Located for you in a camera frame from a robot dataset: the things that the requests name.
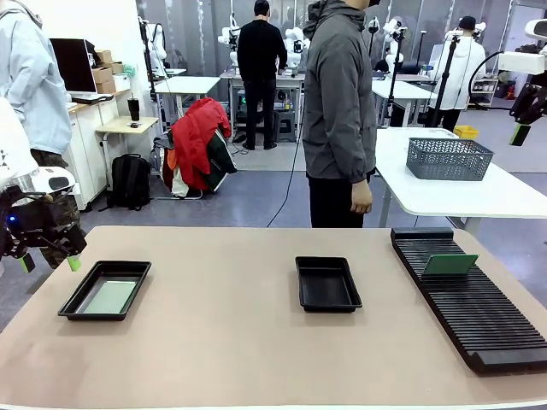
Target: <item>light blue jacket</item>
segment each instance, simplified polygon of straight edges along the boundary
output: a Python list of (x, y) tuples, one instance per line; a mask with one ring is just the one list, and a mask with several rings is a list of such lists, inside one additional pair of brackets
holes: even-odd
[(38, 23), (15, 2), (0, 10), (0, 97), (19, 116), (32, 149), (62, 154), (72, 137), (67, 92)]

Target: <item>black slotted rack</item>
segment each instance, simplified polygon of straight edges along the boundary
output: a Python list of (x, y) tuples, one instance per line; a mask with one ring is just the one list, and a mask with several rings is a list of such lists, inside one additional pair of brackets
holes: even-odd
[(467, 275), (422, 275), (430, 256), (464, 254), (451, 229), (394, 229), (391, 243), (473, 371), (547, 370), (545, 339), (476, 265)]

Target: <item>computer screen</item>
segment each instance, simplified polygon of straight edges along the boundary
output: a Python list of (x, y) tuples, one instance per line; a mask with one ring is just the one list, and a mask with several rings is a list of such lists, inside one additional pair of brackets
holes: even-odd
[(67, 91), (97, 92), (93, 72), (87, 57), (85, 40), (52, 38), (51, 43)]

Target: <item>perforated basket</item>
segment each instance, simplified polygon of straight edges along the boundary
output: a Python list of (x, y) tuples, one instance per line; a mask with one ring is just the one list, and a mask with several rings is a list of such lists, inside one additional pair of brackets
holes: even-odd
[(482, 181), (493, 156), (471, 140), (411, 138), (407, 167), (418, 179)]

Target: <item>black plastic tray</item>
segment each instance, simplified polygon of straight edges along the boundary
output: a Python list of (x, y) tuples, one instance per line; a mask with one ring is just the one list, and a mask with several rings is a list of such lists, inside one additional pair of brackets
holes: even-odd
[(479, 374), (547, 371), (547, 342), (478, 266), (424, 275), (431, 255), (462, 255), (451, 229), (394, 229), (391, 242), (469, 368)]
[(361, 297), (345, 258), (297, 258), (300, 304), (306, 312), (351, 313)]
[[(59, 316), (65, 316), (68, 320), (123, 320), (137, 297), (144, 278), (150, 270), (150, 262), (134, 261), (99, 261), (85, 276), (76, 291), (68, 299), (68, 302), (59, 311)], [(86, 313), (85, 307), (89, 307), (93, 298), (106, 283), (128, 282), (134, 284), (128, 297), (122, 299), (122, 308), (116, 313)]]

